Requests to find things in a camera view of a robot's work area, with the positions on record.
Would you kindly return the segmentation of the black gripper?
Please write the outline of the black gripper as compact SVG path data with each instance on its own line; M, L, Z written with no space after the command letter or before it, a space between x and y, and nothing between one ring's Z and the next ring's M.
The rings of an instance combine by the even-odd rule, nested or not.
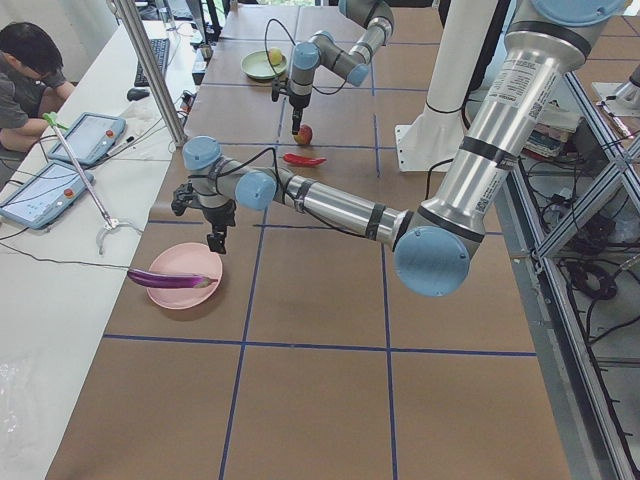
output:
M188 209L200 210L211 224L212 231L206 240L213 253L226 252L227 228L235 227L236 203L217 194L198 193L191 182L181 184L174 192L171 209L176 216L182 216Z
M290 79L275 78L271 81L271 100L277 102L281 96L286 96L293 107L291 133L298 134L303 111L310 104L311 86L301 85Z

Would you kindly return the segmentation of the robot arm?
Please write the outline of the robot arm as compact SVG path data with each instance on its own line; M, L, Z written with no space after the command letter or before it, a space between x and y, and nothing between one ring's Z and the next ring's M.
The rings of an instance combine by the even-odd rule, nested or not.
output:
M272 82L272 99L289 97L293 108L292 133L301 129L303 111L310 104L315 71L323 66L347 83L359 86L370 72L376 51L387 44L394 32L394 16L384 1L340 1L340 13L365 29L348 51L339 47L331 34L320 30L307 41L294 46L285 82Z
M189 180L175 190L176 215L200 210L207 237L225 249L235 210L289 206L347 234L378 241L394 253L397 276L431 297L455 291L484 235L484 216L561 77L586 61L618 1L522 1L506 32L506 57L440 187L415 211L397 211L278 167L226 157L207 136L182 151Z

